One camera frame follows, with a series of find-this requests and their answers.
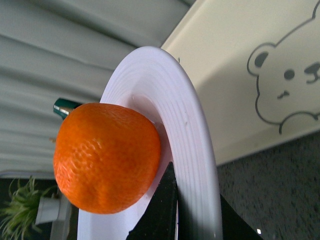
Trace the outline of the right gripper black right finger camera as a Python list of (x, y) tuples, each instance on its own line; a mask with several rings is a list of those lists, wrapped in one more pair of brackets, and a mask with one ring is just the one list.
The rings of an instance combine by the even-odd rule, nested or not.
[(220, 194), (222, 234), (224, 240), (263, 240)]

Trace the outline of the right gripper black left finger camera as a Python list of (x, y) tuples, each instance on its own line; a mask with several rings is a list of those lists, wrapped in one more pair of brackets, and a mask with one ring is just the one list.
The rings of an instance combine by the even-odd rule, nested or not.
[(173, 162), (169, 162), (162, 178), (128, 240), (178, 239), (178, 186)]

